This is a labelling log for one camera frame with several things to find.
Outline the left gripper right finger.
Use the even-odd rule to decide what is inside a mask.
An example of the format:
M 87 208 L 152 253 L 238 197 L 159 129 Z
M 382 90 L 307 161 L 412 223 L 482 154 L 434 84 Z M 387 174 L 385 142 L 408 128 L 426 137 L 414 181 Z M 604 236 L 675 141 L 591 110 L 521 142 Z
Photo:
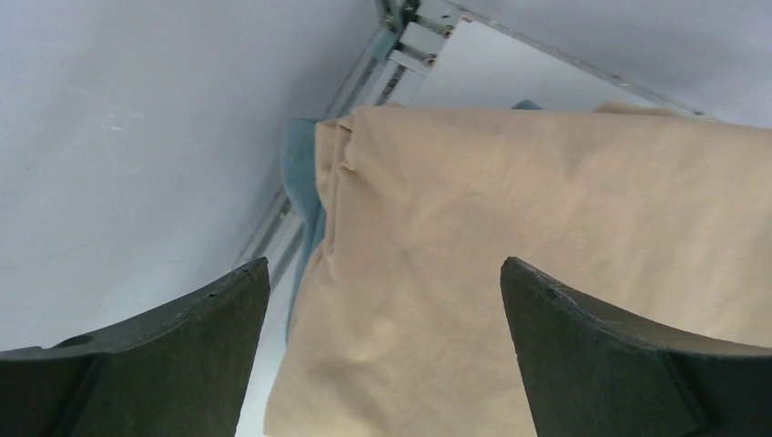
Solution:
M 678 330 L 517 258 L 503 306 L 541 436 L 768 436 L 771 351 Z

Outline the beige t shirt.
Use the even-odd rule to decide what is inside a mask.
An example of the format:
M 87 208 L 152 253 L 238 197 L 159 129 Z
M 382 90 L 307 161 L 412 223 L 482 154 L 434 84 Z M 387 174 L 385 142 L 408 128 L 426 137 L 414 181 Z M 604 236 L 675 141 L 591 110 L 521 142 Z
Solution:
M 268 436 L 532 436 L 517 257 L 680 330 L 771 342 L 771 133 L 595 112 L 360 107 L 317 125 L 327 210 Z

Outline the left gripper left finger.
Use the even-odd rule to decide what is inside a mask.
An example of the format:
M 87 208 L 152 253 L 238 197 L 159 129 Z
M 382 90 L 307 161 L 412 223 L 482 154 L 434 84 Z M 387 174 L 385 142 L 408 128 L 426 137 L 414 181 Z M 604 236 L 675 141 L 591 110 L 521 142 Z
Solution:
M 1 355 L 4 436 L 232 436 L 269 304 L 254 259 L 50 348 Z

